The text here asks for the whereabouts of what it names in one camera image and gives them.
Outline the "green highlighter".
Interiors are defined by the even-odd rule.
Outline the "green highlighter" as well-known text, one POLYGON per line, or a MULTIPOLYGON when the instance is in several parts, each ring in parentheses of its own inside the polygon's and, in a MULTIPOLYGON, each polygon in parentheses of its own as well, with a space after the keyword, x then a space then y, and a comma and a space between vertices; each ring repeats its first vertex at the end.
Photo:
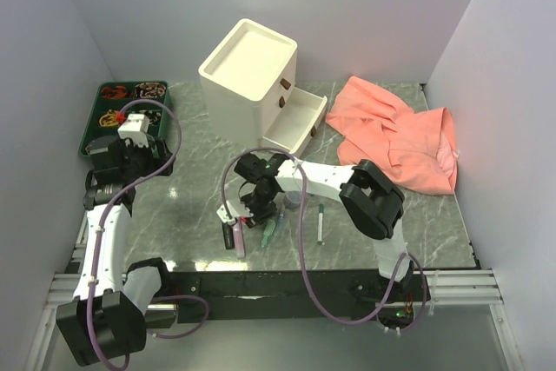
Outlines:
POLYGON ((275 220, 270 219, 266 222, 263 229, 262 238, 261 238, 261 248, 266 248, 269 245, 270 240, 272 239, 272 236, 275 232, 275 228, 276 228, 275 220))

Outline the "clear round tape container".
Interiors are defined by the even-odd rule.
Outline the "clear round tape container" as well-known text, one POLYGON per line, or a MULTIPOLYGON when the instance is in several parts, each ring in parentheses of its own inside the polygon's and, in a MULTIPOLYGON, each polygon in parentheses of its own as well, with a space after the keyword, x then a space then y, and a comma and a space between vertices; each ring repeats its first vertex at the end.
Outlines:
POLYGON ((286 192, 283 202, 287 209, 296 209, 301 205, 301 193, 298 191, 286 192))

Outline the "white three-drawer organizer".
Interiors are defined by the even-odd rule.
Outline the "white three-drawer organizer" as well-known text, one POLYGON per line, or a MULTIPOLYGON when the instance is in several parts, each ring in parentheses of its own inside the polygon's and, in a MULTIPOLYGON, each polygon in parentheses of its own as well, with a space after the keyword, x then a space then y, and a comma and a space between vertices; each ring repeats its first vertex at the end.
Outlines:
POLYGON ((302 154, 328 99, 295 86, 297 50, 295 40, 247 18, 231 29, 198 69, 217 136, 302 154))

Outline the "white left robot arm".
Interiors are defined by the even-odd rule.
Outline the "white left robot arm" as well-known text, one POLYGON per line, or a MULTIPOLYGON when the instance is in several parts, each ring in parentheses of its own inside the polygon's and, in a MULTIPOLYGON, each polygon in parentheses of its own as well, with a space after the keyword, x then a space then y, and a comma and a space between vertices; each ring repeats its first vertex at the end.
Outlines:
POLYGON ((165 140, 149 137, 141 147, 117 135, 101 136, 88 151, 92 167, 83 197, 88 231, 83 269, 71 301, 56 311, 56 325, 81 367, 128 359, 143 350, 150 302, 165 302, 174 291, 160 258, 123 268, 139 179, 173 171, 175 158, 165 140))

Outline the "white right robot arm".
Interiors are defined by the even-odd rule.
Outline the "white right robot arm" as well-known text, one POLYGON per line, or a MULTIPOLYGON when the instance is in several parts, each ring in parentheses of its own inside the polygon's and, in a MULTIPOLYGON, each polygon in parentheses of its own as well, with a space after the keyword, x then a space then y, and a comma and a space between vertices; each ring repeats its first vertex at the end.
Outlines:
POLYGON ((399 300, 410 292, 414 262, 402 230, 405 196, 373 162, 327 165, 276 151, 267 160, 248 152, 228 167, 254 189, 235 199, 222 199, 217 211, 222 224, 233 226, 243 219, 253 228, 275 214, 280 193, 340 202, 355 228, 373 243, 382 293, 399 300))

